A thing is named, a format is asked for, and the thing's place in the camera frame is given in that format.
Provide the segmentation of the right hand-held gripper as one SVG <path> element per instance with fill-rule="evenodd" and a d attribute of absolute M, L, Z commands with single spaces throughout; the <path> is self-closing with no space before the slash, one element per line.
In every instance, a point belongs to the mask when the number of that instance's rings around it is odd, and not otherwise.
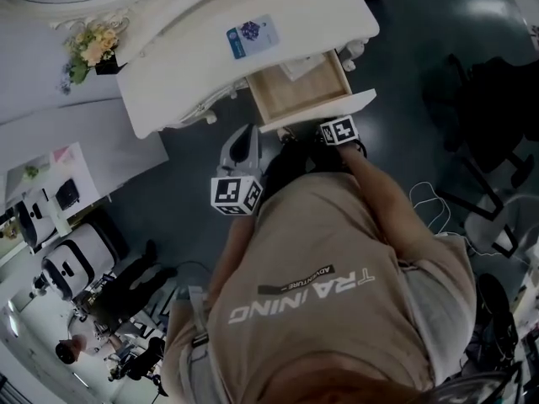
<path fill-rule="evenodd" d="M 342 146 L 353 143 L 363 156 L 367 157 L 365 146 L 360 140 L 359 132 L 350 114 L 333 120 L 326 120 L 318 129 L 326 146 Z"/>

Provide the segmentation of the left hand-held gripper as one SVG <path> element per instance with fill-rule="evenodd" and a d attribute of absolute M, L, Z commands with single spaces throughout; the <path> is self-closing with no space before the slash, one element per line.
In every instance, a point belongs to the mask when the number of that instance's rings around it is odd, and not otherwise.
<path fill-rule="evenodd" d="M 211 206 L 223 215 L 253 215 L 263 193 L 259 129 L 248 124 L 235 131 L 221 149 L 211 179 Z"/>

